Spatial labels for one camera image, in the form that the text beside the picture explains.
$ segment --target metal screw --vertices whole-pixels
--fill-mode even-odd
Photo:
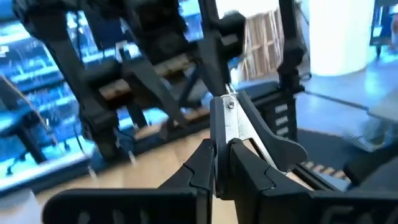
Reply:
[[[229,109],[233,109],[234,107],[235,107],[235,103],[234,102],[231,101],[231,102],[228,103],[228,108]]]

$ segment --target white pillar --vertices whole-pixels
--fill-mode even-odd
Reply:
[[[366,67],[374,0],[309,0],[314,75],[337,76]]]

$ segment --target wooden table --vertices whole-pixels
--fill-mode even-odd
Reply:
[[[204,130],[179,139],[140,155],[134,164],[123,164],[107,170],[96,178],[88,175],[42,192],[36,195],[37,200],[43,205],[54,194],[72,188],[156,188],[180,168],[203,139],[209,137],[209,130]],[[294,174],[288,176],[305,185]],[[238,223],[233,201],[214,198],[213,223]]]

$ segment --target black plastic bracket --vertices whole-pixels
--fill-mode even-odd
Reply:
[[[223,99],[210,101],[210,138],[215,148],[216,196],[228,199],[229,148],[226,142]]]
[[[80,101],[80,121],[83,137],[94,140],[103,159],[114,162],[122,156],[114,130],[118,128],[118,114],[110,111],[94,98]]]
[[[397,193],[311,191],[260,159],[240,139],[231,143],[230,178],[239,224],[398,222]]]
[[[246,92],[242,91],[238,94],[237,98],[280,171],[288,172],[294,165],[308,159],[308,154],[301,145],[286,138],[276,136],[270,130]]]
[[[73,189],[53,196],[43,224],[211,223],[214,149],[202,141],[158,189]]]

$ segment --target wooden board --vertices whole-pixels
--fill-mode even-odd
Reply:
[[[174,76],[176,71],[185,70],[193,65],[193,59],[187,54],[181,54],[154,66],[155,72],[168,79]],[[130,85],[124,79],[118,79],[99,88],[99,92],[106,100],[112,100],[126,93],[134,93]]]
[[[124,164],[92,178],[85,177],[73,180],[56,188],[36,195],[43,205],[51,196],[73,188],[155,188],[173,175],[180,166],[193,154],[201,141],[210,137],[209,130],[201,131],[184,139],[171,142],[136,158],[134,164]],[[293,174],[291,179],[302,183]],[[233,201],[213,200],[213,223],[238,223]]]
[[[274,73],[283,61],[283,46],[284,33],[279,8],[248,17],[240,80],[257,80]]]

